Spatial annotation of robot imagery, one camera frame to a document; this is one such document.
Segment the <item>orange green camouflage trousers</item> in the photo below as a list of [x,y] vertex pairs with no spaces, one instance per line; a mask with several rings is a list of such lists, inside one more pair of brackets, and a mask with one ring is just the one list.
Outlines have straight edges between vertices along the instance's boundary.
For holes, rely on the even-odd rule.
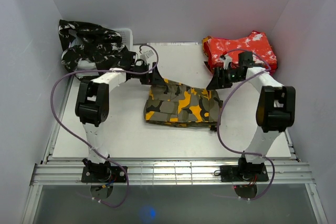
[[173,127],[201,127],[217,131],[223,101],[217,91],[191,87],[165,79],[152,85],[144,106],[147,123]]

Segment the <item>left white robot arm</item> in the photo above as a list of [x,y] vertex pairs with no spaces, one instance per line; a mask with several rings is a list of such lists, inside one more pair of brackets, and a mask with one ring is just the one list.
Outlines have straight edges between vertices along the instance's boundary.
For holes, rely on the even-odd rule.
[[97,78],[80,82],[75,114],[85,130],[89,147],[89,155],[82,161],[87,172],[100,182],[107,181],[112,174],[110,155],[99,135],[109,116],[110,93],[133,78],[141,84],[165,84],[157,65],[158,61],[150,65],[145,58],[132,58],[127,70],[113,67]]

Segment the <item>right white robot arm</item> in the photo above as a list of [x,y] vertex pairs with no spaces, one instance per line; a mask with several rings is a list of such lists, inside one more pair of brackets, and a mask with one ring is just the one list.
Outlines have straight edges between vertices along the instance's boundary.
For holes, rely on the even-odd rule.
[[222,182],[266,182],[268,174],[265,161],[276,138],[295,121],[296,90],[276,81],[271,75],[271,66],[252,51],[238,50],[238,66],[232,66],[228,52],[220,56],[223,67],[214,69],[208,90],[241,87],[249,82],[259,93],[256,109],[256,132],[249,146],[238,152],[237,165],[222,165],[219,176]]

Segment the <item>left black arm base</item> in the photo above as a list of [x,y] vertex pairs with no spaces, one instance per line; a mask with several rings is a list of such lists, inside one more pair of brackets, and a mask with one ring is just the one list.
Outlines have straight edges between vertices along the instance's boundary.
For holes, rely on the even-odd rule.
[[82,170],[82,183],[125,183],[127,181],[125,172],[117,166],[89,169],[84,167]]

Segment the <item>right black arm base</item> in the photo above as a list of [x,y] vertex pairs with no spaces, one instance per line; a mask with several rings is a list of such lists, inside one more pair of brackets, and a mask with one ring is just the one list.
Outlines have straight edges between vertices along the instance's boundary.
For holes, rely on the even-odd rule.
[[267,182],[268,173],[264,164],[252,168],[242,168],[238,165],[222,165],[214,171],[214,176],[221,182]]

